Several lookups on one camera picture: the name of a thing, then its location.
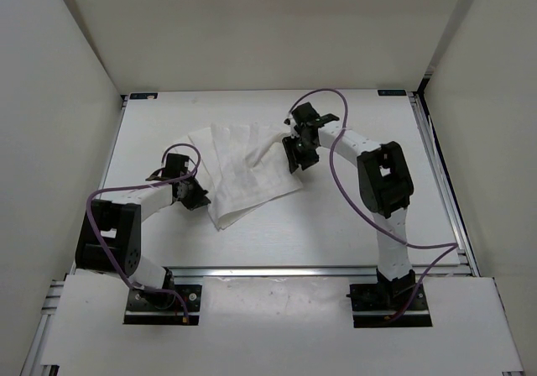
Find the blue corner sticker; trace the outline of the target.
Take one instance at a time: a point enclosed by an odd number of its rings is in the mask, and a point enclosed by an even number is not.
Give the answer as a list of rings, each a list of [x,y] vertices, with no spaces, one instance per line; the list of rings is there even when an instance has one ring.
[[[158,97],[158,92],[133,92],[129,95],[130,100],[154,100]]]
[[[400,89],[378,89],[378,95],[380,97],[406,97],[407,93]]]

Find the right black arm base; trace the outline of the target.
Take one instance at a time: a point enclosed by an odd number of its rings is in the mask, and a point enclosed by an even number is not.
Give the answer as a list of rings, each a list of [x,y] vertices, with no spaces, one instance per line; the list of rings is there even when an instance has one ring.
[[[423,285],[419,287],[406,312],[395,321],[390,320],[408,302],[411,292],[412,290],[404,292],[394,302],[389,302],[376,284],[350,284],[347,297],[351,300],[353,327],[355,329],[432,327]]]

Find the right blue corner sticker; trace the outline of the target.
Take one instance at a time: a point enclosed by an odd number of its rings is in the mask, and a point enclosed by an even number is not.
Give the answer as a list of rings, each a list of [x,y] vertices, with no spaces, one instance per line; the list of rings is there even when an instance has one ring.
[[[406,97],[407,93],[400,89],[378,89],[378,95],[380,97]]]

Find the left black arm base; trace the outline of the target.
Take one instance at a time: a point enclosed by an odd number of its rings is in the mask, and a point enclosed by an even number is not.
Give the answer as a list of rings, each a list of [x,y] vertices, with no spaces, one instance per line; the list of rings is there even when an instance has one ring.
[[[178,284],[167,277],[166,287],[174,286],[184,301],[184,307],[173,294],[130,290],[125,306],[123,324],[143,326],[198,326],[200,321],[202,285],[187,282]]]

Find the left blue corner sticker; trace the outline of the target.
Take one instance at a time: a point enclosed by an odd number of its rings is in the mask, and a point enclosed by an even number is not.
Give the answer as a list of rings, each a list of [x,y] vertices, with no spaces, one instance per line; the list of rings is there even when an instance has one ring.
[[[158,97],[158,92],[133,92],[129,95],[130,100],[154,100]]]

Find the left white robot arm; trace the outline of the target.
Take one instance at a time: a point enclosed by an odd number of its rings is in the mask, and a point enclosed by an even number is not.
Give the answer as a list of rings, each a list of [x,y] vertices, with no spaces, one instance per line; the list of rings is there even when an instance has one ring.
[[[186,155],[167,154],[164,167],[149,177],[162,185],[129,190],[114,201],[93,199],[82,223],[76,266],[123,274],[134,288],[147,290],[147,299],[156,308],[172,306],[176,297],[172,275],[143,256],[142,224],[176,202],[189,211],[211,203],[208,191],[189,171],[190,162]]]

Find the white foam front board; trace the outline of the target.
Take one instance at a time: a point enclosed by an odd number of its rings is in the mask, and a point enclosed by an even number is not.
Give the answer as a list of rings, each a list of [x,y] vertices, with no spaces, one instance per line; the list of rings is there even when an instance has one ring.
[[[205,279],[195,326],[123,323],[126,287],[73,275],[42,361],[62,375],[500,375],[522,369],[495,284],[425,282],[432,324],[357,329],[343,278]]]

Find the aluminium table edge rail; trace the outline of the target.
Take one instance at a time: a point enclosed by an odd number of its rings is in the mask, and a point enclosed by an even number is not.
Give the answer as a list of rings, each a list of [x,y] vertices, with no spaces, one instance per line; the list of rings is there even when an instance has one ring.
[[[176,277],[368,277],[376,276],[374,267],[172,267]]]

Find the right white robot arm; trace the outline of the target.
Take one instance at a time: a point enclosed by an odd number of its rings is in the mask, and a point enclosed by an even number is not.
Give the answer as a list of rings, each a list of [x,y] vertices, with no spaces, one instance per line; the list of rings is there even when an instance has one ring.
[[[366,218],[377,231],[377,298],[386,308],[400,306],[415,285],[406,235],[414,184],[401,146],[365,138],[341,125],[336,115],[321,116],[308,102],[299,105],[284,123],[290,129],[283,146],[291,172],[318,163],[320,147],[329,150],[330,158],[338,154],[356,167],[359,194],[371,213]]]

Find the white pleated skirt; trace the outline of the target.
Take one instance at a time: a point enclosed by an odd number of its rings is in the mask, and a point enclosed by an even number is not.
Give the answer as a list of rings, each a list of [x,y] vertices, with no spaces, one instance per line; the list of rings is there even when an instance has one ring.
[[[209,191],[208,214],[217,230],[262,204],[302,188],[289,172],[282,125],[211,124],[188,134],[201,152],[196,179]]]

